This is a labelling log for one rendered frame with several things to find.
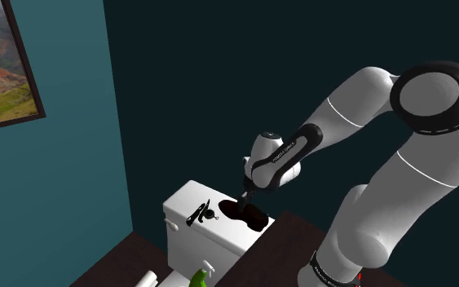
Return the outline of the green spray bottle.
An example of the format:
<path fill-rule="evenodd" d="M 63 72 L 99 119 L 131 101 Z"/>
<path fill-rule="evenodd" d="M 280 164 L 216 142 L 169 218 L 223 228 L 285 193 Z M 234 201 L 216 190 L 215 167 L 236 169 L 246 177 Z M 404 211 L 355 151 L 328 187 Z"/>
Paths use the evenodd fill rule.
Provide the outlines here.
<path fill-rule="evenodd" d="M 202 261 L 202 267 L 198 269 L 191 277 L 188 287 L 207 287 L 206 278 L 211 278 L 215 272 L 214 267 L 206 260 Z"/>

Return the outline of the white toilet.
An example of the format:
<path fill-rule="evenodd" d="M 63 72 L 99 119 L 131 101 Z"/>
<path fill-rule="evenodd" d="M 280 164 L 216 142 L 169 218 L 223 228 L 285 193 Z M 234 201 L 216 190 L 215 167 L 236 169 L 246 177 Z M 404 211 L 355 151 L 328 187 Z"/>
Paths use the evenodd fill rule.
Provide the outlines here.
<path fill-rule="evenodd" d="M 208 200 L 218 220 L 205 219 L 203 223 L 195 220 L 189 227 L 186 219 Z M 178 275 L 191 279 L 206 260 L 215 269 L 212 277 L 205 279 L 209 287 L 214 287 L 264 233 L 250 229 L 241 220 L 228 218 L 219 209 L 221 201 L 236 202 L 213 188 L 190 180 L 163 203 L 169 267 Z"/>

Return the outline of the black hand tool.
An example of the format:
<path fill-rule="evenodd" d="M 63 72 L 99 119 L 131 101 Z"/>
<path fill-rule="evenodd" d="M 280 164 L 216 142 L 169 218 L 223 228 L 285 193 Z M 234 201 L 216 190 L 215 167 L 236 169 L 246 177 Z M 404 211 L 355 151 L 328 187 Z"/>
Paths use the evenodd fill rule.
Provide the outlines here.
<path fill-rule="evenodd" d="M 210 208 L 210 200 L 206 203 L 202 203 L 196 211 L 186 219 L 186 224 L 190 227 L 193 225 L 195 220 L 199 223 L 203 223 L 205 219 L 218 220 L 218 216 L 216 216 L 215 212 Z"/>

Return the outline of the white paper roll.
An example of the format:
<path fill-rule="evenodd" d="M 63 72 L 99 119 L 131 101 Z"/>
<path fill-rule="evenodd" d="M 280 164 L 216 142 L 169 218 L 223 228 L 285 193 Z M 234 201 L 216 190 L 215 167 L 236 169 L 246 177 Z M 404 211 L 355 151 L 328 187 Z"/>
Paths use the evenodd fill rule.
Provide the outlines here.
<path fill-rule="evenodd" d="M 147 271 L 135 287 L 156 287 L 157 285 L 157 274 L 153 271 Z"/>

